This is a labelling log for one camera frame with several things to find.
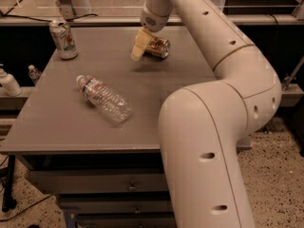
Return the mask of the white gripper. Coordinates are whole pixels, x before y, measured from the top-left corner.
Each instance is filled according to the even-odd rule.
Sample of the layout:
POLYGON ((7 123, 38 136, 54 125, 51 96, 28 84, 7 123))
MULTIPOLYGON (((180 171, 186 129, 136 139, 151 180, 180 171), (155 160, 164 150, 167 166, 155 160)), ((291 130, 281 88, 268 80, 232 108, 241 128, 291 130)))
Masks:
POLYGON ((164 28, 172 10, 173 5, 169 0, 144 1, 140 17, 144 28, 141 28, 135 37, 134 47, 131 52, 133 61, 139 61, 142 58, 152 39, 151 32, 158 32, 164 28))

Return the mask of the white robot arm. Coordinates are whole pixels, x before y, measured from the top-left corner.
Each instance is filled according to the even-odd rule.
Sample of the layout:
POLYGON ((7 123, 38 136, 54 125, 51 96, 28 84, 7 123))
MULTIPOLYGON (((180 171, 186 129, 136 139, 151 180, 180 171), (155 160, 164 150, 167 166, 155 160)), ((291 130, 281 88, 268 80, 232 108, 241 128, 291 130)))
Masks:
POLYGON ((214 72, 163 103, 159 136, 178 228, 256 228, 237 143, 275 115, 277 74, 258 47, 210 0, 145 0, 131 57, 177 12, 214 72))

